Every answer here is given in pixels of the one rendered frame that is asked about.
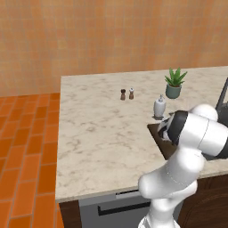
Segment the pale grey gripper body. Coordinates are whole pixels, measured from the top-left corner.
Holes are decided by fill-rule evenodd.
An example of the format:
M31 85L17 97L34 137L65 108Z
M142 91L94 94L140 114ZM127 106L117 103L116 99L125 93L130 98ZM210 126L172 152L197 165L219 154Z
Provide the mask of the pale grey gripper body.
M158 135L159 135L159 138L163 141L169 141L169 136L167 133L168 123L169 123L169 119L167 118L161 121L158 126Z

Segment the white soap dispenser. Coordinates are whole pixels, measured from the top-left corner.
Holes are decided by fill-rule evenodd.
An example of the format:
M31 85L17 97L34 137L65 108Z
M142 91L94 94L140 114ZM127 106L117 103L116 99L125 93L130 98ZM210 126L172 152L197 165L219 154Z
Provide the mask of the white soap dispenser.
M159 98L154 102L153 111L155 118L162 118L166 109L166 101L164 96L161 94Z

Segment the green plant in teal pot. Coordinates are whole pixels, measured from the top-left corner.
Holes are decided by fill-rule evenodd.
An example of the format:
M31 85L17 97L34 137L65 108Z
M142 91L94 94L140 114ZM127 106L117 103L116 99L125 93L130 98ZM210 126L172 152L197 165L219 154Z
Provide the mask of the green plant in teal pot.
M187 75L187 72L181 73L181 69L177 70L169 69L169 76L165 77L165 81L167 82L166 87L166 96L169 99L176 99L179 97L183 78Z

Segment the dark grey sink tap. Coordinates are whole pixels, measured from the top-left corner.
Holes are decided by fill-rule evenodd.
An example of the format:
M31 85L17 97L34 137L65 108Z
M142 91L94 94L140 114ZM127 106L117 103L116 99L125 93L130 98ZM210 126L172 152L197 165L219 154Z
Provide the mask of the dark grey sink tap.
M224 83L223 90L218 99L218 102L216 105L216 111L218 114L217 122L228 127L228 102L224 102L224 97L226 95L227 88L228 88L228 78Z

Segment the dark wood cupboard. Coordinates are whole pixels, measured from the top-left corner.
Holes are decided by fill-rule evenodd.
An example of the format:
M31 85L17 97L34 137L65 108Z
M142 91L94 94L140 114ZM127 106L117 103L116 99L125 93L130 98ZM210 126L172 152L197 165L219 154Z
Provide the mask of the dark wood cupboard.
M228 175L198 180L178 217L181 228L228 228Z
M77 200L60 204L64 228L82 228L79 204Z

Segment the grey dishwasher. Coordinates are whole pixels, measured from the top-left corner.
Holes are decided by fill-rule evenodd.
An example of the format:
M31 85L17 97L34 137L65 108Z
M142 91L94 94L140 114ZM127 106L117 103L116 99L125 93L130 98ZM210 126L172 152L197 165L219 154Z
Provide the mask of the grey dishwasher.
M82 228L138 228L151 201L137 190L79 201Z

